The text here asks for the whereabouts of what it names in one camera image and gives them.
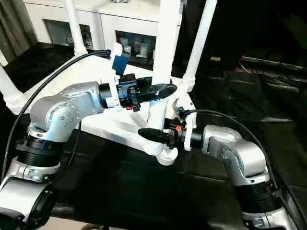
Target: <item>robotic arm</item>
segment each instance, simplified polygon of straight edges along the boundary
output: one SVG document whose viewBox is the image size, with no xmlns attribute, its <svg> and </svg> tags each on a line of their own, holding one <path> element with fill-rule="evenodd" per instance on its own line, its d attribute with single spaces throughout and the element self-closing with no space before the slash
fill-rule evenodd
<svg viewBox="0 0 307 230">
<path fill-rule="evenodd" d="M 117 85 L 120 105 L 138 111 L 140 103 L 163 99 L 172 84 L 151 85 L 151 78 L 124 76 Z M 16 143 L 15 157 L 0 185 L 0 230 L 36 229 L 45 225 L 57 198 L 52 183 L 59 173 L 63 143 L 85 117 L 115 107 L 109 84 L 74 84 L 32 106 L 28 134 Z"/>
<path fill-rule="evenodd" d="M 188 126 L 175 118 L 165 127 L 169 133 L 142 128 L 139 134 L 170 148 L 189 138 L 192 148 L 221 160 L 235 187 L 247 228 L 297 229 L 283 207 L 278 191 L 273 189 L 265 156 L 256 144 L 244 140 L 237 131 L 227 127 L 206 125 L 204 129 L 192 129 L 191 134 L 185 127 Z"/>
</svg>

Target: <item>white tube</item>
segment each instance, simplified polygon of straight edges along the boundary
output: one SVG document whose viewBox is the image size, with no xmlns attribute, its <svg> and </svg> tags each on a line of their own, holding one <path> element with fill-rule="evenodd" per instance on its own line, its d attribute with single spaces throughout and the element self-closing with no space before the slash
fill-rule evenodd
<svg viewBox="0 0 307 230">
<path fill-rule="evenodd" d="M 183 76 L 183 83 L 187 85 L 187 92 L 191 92 L 195 85 L 195 75 L 206 43 L 211 21 L 216 8 L 217 0 L 206 0 L 202 12 L 201 23 L 195 38 L 194 46 L 188 63 L 187 71 Z"/>
<path fill-rule="evenodd" d="M 5 59 L 5 56 L 3 55 L 3 53 L 0 50 L 0 65 L 2 66 L 6 66 L 8 64 L 7 60 Z"/>
<path fill-rule="evenodd" d="M 3 99 L 6 106 L 14 113 L 19 114 L 21 108 L 27 101 L 27 97 L 20 92 L 10 77 L 7 75 L 3 67 L 0 65 L 0 92 L 3 94 Z"/>
<path fill-rule="evenodd" d="M 152 84 L 169 83 L 174 57 L 174 47 L 177 42 L 177 23 L 180 0 L 161 0 L 160 21 L 155 47 Z M 151 101 L 147 127 L 162 130 L 164 126 L 167 99 Z M 144 150 L 150 155 L 159 155 L 163 144 L 146 141 Z"/>
<path fill-rule="evenodd" d="M 71 35 L 74 43 L 75 56 L 87 54 L 84 46 L 80 26 L 77 19 L 76 8 L 73 0 L 66 0 L 66 10 L 69 18 L 69 25 L 71 27 Z"/>
</svg>

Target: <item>white pole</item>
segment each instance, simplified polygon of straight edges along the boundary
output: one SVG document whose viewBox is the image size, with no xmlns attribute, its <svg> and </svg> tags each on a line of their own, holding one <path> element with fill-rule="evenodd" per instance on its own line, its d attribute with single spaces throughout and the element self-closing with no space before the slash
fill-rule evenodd
<svg viewBox="0 0 307 230">
<path fill-rule="evenodd" d="M 183 76 L 183 84 L 187 86 L 187 92 L 191 92 L 195 85 L 195 75 L 201 59 L 201 54 L 206 43 L 217 0 L 206 0 L 203 9 L 201 23 L 195 38 L 194 46 L 188 63 L 187 71 Z"/>
<path fill-rule="evenodd" d="M 161 0 L 160 21 L 155 47 L 152 84 L 170 82 L 174 47 L 177 42 L 177 23 L 180 9 L 180 0 Z M 162 130 L 164 126 L 167 99 L 151 101 L 147 127 Z M 150 155 L 159 155 L 164 146 L 161 143 L 145 142 L 144 150 Z"/>
<path fill-rule="evenodd" d="M 7 75 L 3 67 L 0 65 L 0 92 L 6 106 L 14 113 L 19 114 L 21 108 L 27 102 L 27 97 L 20 92 L 10 77 Z"/>
<path fill-rule="evenodd" d="M 69 25 L 71 27 L 71 35 L 74 43 L 75 56 L 87 54 L 84 46 L 80 26 L 77 19 L 75 5 L 73 0 L 66 0 L 66 10 L 69 17 Z"/>
<path fill-rule="evenodd" d="M 0 65 L 2 66 L 6 66 L 8 64 L 7 60 L 5 59 L 5 56 L 3 55 L 3 53 L 0 50 Z"/>
</svg>

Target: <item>black cable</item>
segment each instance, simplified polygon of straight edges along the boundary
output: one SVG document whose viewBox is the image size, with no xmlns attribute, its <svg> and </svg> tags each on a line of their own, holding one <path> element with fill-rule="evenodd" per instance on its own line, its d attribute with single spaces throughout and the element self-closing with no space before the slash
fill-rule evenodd
<svg viewBox="0 0 307 230">
<path fill-rule="evenodd" d="M 48 85 L 53 79 L 55 79 L 59 74 L 61 74 L 64 70 L 68 69 L 70 66 L 72 66 L 73 64 L 75 64 L 76 62 L 80 61 L 81 59 L 84 59 L 86 57 L 89 56 L 93 56 L 93 55 L 98 55 L 98 54 L 105 54 L 106 51 L 105 50 L 98 50 L 98 51 L 94 51 L 92 53 L 89 54 L 84 54 L 80 57 L 77 57 L 76 59 L 70 61 L 69 63 L 67 63 L 65 66 L 61 67 L 60 69 L 58 69 L 54 74 L 52 74 L 46 81 L 43 82 L 43 84 L 41 84 L 37 90 L 35 90 L 35 92 L 31 95 L 31 97 L 29 98 L 29 100 L 25 103 L 25 105 L 23 106 L 23 108 L 21 109 L 20 113 L 18 114 L 11 132 L 9 134 L 9 138 L 8 138 L 8 142 L 5 148 L 5 155 L 4 155 L 4 160 L 3 160 L 3 168 L 2 168 L 2 175 L 1 175 L 1 182 L 4 179 L 5 173 L 6 173 L 6 164 L 7 164 L 7 160 L 8 160 L 8 155 L 9 155 L 9 150 L 10 150 L 10 145 L 11 145 L 11 141 L 12 141 L 12 137 L 13 137 L 13 133 L 14 130 L 16 129 L 21 116 L 25 113 L 25 111 L 27 110 L 27 108 L 29 107 L 29 105 L 32 103 L 32 101 L 36 98 L 36 96 L 43 90 L 43 88 L 45 88 L 46 85 Z"/>
<path fill-rule="evenodd" d="M 74 145 L 72 152 L 71 152 L 71 157 L 69 158 L 69 160 L 66 163 L 66 167 L 68 167 L 68 168 L 72 165 L 73 160 L 74 160 L 76 153 L 77 153 L 76 150 L 77 150 L 78 144 L 79 144 L 79 139 L 80 139 L 80 135 L 81 135 L 81 128 L 82 128 L 82 121 L 79 122 L 78 134 L 77 134 L 75 145 Z"/>
<path fill-rule="evenodd" d="M 305 226 L 307 227 L 307 217 L 304 213 L 304 210 L 302 208 L 302 206 L 300 205 L 300 203 L 298 202 L 294 192 L 291 190 L 290 186 L 287 184 L 287 182 L 284 180 L 284 178 L 281 176 L 281 174 L 279 173 L 279 171 L 276 169 L 276 167 L 273 167 L 274 171 L 276 172 L 276 174 L 278 175 L 281 183 L 283 184 L 283 186 L 285 187 L 286 191 L 289 193 L 290 197 L 293 200 L 293 203 L 295 204 L 298 213 L 301 215 L 302 221 L 304 222 Z"/>
<path fill-rule="evenodd" d="M 271 163 L 269 161 L 269 158 L 268 158 L 268 155 L 266 153 L 266 151 L 264 150 L 262 144 L 260 143 L 260 141 L 257 139 L 257 137 L 245 126 L 243 125 L 242 123 L 240 123 L 239 121 L 233 119 L 232 117 L 226 115 L 226 114 L 223 114 L 223 113 L 220 113 L 220 112 L 217 112 L 217 111 L 214 111 L 214 110 L 208 110 L 208 109 L 194 109 L 194 110 L 187 110 L 186 111 L 186 114 L 189 115 L 191 113 L 209 113 L 209 114 L 217 114 L 217 115 L 220 115 L 220 116 L 223 116 L 223 117 L 226 117 L 228 118 L 229 120 L 233 121 L 234 123 L 236 123 L 237 125 L 239 125 L 241 128 L 243 128 L 245 131 L 248 132 L 248 134 L 250 134 L 250 136 L 254 139 L 254 141 L 257 143 L 257 145 L 259 146 L 259 148 L 261 149 L 261 151 L 263 152 L 263 155 L 265 157 L 265 160 L 266 160 L 266 165 L 267 165 L 267 168 L 268 168 L 268 171 L 269 171 L 269 174 L 270 174 L 270 177 L 271 177 L 271 180 L 272 180 L 272 183 L 273 183 L 273 186 L 276 190 L 278 190 L 278 186 L 277 186 L 277 183 L 276 183 L 276 180 L 275 180 L 275 176 L 273 174 L 273 169 L 272 169 L 272 166 L 271 166 Z M 303 208 L 301 207 L 301 205 L 299 204 L 296 196 L 294 195 L 294 193 L 291 191 L 291 189 L 289 188 L 289 186 L 287 185 L 287 183 L 283 180 L 283 178 L 281 177 L 281 175 L 277 172 L 277 174 L 279 175 L 279 177 L 281 178 L 281 181 L 282 183 L 284 184 L 286 190 L 288 191 L 290 197 L 293 199 L 293 202 L 294 204 L 296 205 L 297 207 L 297 210 L 304 222 L 304 224 L 307 226 L 307 218 L 303 212 Z M 290 207 L 287 205 L 287 203 L 285 202 L 284 198 L 283 197 L 280 197 L 281 199 L 281 202 L 284 206 L 284 208 L 286 209 L 286 212 L 289 214 L 289 216 L 291 217 L 293 223 L 296 225 L 296 227 L 299 229 L 299 224 L 298 224 L 298 221 L 297 219 L 295 218 L 295 215 L 293 214 L 293 212 L 291 211 Z"/>
<path fill-rule="evenodd" d="M 74 158 L 75 158 L 75 156 L 77 154 L 77 148 L 78 148 L 79 139 L 80 139 L 80 135 L 81 135 L 81 128 L 82 128 L 82 121 L 79 122 L 78 134 L 77 134 L 77 138 L 76 138 L 75 144 L 73 146 L 73 149 L 71 151 L 71 156 L 67 159 L 66 164 L 65 164 L 65 168 L 57 175 L 56 179 L 51 183 L 54 186 L 57 185 L 59 180 L 63 177 L 63 175 L 71 167 L 71 165 L 72 165 L 72 163 L 74 161 Z"/>
<path fill-rule="evenodd" d="M 291 211 L 291 209 L 289 208 L 287 202 L 284 200 L 284 198 L 281 196 L 280 200 L 282 201 L 282 204 L 284 206 L 284 209 L 286 209 L 286 212 L 289 214 L 289 216 L 291 217 L 293 223 L 295 224 L 295 226 L 297 227 L 297 229 L 299 229 L 300 224 L 298 223 L 298 220 L 296 219 L 295 215 L 293 214 L 293 212 Z"/>
</svg>

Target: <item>black surface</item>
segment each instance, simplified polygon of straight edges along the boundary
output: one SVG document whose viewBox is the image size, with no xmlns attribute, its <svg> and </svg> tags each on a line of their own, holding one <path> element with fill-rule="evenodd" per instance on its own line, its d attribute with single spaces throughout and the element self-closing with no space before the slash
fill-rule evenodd
<svg viewBox="0 0 307 230">
<path fill-rule="evenodd" d="M 72 53 L 69 47 L 45 49 L 45 46 L 49 47 L 39 44 L 6 67 L 23 90 L 52 71 L 44 66 L 56 67 Z M 252 74 L 225 72 L 197 78 L 191 97 L 197 108 L 237 116 L 247 125 L 264 144 L 272 163 L 307 211 L 307 155 L 304 150 L 304 119 L 307 116 L 304 117 L 305 110 L 299 107 L 301 98 L 295 93 L 289 96 L 287 89 L 283 89 L 280 87 L 279 93 L 284 101 L 291 99 L 298 106 L 292 107 L 292 113 L 287 111 L 291 104 L 276 105 L 270 99 L 274 91 L 264 90 L 259 76 Z M 4 151 L 14 116 L 4 105 L 1 112 L 3 138 L 0 149 Z M 284 120 L 260 121 L 266 117 Z M 19 138 L 25 133 L 28 122 L 25 116 L 17 129 Z M 199 115 L 198 123 L 241 131 L 220 117 Z M 75 137 L 74 131 L 61 162 L 68 158 Z M 54 216 L 128 229 L 245 229 L 235 190 L 223 164 L 199 150 L 188 153 L 179 149 L 175 163 L 164 167 L 144 152 L 82 132 L 77 152 L 75 163 L 58 184 L 60 196 L 53 209 Z"/>
</svg>

